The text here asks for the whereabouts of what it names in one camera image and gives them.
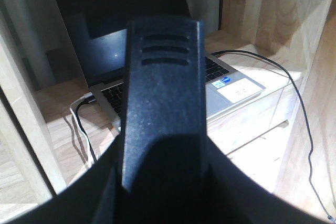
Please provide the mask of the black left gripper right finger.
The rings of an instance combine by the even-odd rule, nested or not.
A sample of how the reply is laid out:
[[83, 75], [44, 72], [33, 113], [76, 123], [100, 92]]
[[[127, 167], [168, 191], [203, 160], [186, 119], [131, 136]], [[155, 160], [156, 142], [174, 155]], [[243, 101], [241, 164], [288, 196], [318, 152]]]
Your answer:
[[269, 193], [208, 139], [208, 158], [221, 223], [324, 223]]

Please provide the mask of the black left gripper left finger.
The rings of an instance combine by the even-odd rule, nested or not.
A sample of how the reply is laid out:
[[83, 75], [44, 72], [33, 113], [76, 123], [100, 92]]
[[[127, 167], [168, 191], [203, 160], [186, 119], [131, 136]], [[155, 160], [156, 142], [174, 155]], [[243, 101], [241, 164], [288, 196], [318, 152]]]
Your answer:
[[8, 223], [117, 223], [122, 144], [117, 136], [70, 187]]

